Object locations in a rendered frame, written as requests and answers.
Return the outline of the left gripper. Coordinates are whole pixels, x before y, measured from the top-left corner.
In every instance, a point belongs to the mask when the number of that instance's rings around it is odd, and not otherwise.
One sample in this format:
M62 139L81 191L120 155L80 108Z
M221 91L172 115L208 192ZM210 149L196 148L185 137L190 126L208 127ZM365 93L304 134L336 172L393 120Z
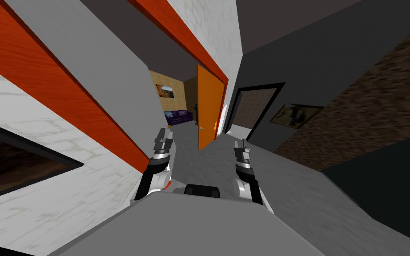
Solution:
M154 155L153 156L169 156L169 151L173 143L173 132L168 133L165 138L166 128L160 128L155 139Z

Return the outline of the orange door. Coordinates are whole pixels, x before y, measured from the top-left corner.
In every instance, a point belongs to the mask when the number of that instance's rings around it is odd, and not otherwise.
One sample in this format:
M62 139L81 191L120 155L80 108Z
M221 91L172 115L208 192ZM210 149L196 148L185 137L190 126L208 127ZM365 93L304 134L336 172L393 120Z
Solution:
M216 139L225 84L202 66L197 66L198 150Z

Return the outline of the dark framed picture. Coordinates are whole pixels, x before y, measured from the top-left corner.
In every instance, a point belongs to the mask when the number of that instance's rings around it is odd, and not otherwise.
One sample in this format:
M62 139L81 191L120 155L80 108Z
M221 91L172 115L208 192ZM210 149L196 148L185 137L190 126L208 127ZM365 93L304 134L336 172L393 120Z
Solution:
M284 104L270 120L270 123L300 129L323 108L323 106Z

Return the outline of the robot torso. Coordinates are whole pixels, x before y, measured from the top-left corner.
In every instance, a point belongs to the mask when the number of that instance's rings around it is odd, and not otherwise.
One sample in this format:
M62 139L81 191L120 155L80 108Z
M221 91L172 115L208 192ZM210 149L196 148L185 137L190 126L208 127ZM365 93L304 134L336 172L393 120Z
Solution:
M48 256L325 256L267 202L152 192Z

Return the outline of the purple sofa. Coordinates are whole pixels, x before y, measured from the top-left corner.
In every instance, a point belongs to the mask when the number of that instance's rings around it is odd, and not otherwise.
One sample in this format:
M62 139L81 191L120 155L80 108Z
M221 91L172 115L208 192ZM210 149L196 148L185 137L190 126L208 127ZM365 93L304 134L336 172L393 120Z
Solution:
M193 121L193 114L187 110L164 111L168 125L177 125Z

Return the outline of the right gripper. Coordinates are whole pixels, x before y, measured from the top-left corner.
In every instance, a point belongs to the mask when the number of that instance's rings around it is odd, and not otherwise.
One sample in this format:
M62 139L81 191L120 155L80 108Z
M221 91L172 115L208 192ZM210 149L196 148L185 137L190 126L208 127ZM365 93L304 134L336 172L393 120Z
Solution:
M234 141L234 152L237 162L241 164L250 164L250 149L247 148L247 140L242 139L242 147L239 147L238 141Z

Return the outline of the black framed window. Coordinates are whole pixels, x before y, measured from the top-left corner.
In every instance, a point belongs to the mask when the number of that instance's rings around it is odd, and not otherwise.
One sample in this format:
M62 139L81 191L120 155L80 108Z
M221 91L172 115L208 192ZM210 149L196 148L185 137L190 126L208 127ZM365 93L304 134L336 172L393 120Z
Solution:
M0 127L0 196L83 165Z
M238 88L223 132L241 140L249 140L284 85L275 83Z

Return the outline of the orange picture on wall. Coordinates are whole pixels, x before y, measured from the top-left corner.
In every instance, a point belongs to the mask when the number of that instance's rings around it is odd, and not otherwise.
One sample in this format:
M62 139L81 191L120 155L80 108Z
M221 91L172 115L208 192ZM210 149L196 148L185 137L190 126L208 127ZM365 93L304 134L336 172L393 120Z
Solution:
M155 84L156 90L158 92L159 97L161 98L174 98L173 89L168 86L163 86L161 84Z

